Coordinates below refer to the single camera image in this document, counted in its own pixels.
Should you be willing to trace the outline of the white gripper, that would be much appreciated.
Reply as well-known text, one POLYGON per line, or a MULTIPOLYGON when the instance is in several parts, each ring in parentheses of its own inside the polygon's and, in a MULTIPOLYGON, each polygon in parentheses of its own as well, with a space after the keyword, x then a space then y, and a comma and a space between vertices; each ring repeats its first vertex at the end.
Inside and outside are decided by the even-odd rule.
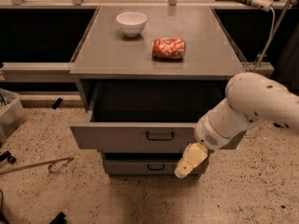
POLYGON ((199 143, 190 143, 178 161, 174 174, 185 178, 207 158, 207 150, 236 149, 247 130, 263 122, 241 114, 223 99, 201 117, 194 127, 194 138, 199 143))

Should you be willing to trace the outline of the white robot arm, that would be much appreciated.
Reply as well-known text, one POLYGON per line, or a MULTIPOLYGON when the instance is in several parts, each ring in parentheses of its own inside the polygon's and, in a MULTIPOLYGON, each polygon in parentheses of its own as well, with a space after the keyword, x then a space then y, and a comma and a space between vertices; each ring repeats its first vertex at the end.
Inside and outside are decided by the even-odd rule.
POLYGON ((210 150, 225 147, 238 134, 265 120, 299 132, 299 96, 256 73, 232 77, 226 85, 225 98, 194 126, 195 141, 185 148, 175 169, 176 177, 186 177, 210 150))

